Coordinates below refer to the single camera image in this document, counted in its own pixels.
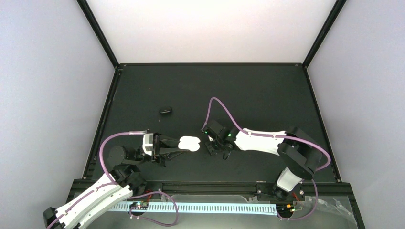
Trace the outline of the white charging case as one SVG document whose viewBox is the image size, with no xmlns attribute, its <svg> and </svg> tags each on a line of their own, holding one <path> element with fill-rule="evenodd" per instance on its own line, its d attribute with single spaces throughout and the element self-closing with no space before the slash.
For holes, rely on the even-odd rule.
<svg viewBox="0 0 405 229">
<path fill-rule="evenodd" d="M 179 139 L 178 148 L 196 152 L 200 149 L 200 139 L 195 136 L 182 136 Z"/>
</svg>

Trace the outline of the black charging case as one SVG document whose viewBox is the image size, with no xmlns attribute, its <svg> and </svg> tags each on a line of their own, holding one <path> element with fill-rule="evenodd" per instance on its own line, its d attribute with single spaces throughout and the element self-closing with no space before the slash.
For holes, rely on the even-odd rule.
<svg viewBox="0 0 405 229">
<path fill-rule="evenodd" d="M 161 115 L 167 115 L 167 114 L 170 114 L 171 112 L 172 112 L 172 108 L 170 106 L 162 107 L 159 109 L 159 113 Z"/>
</svg>

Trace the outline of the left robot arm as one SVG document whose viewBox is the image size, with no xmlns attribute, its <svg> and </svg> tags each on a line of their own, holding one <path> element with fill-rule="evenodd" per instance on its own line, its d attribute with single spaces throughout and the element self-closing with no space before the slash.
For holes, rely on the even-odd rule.
<svg viewBox="0 0 405 229">
<path fill-rule="evenodd" d="M 115 137 L 126 135 L 141 136 L 142 146 L 135 152 L 128 152 L 126 149 L 114 152 L 112 156 L 117 159 L 110 161 L 111 168 L 108 169 L 104 160 L 105 145 Z M 43 219 L 46 228 L 85 229 L 119 202 L 147 198 L 154 194 L 166 197 L 178 214 L 178 205 L 170 195 L 162 191 L 145 192 L 147 182 L 141 176 L 138 165 L 143 162 L 162 164 L 166 154 L 195 152 L 199 148 L 200 139 L 194 136 L 174 139 L 149 131 L 129 131 L 107 137 L 99 149 L 99 161 L 104 172 L 101 178 L 63 206 L 45 210 Z"/>
</svg>

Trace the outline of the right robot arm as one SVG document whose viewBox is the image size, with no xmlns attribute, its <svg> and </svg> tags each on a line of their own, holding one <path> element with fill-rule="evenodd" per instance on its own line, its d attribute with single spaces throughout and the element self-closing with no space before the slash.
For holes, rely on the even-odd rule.
<svg viewBox="0 0 405 229">
<path fill-rule="evenodd" d="M 210 154 L 222 153 L 226 160 L 233 151 L 260 151 L 281 158 L 285 168 L 272 186 L 273 196 L 286 199 L 304 180 L 312 180 L 323 157 L 312 139 L 301 129 L 264 132 L 247 128 L 226 128 L 215 120 L 205 123 L 202 132 L 209 140 L 205 143 Z"/>
</svg>

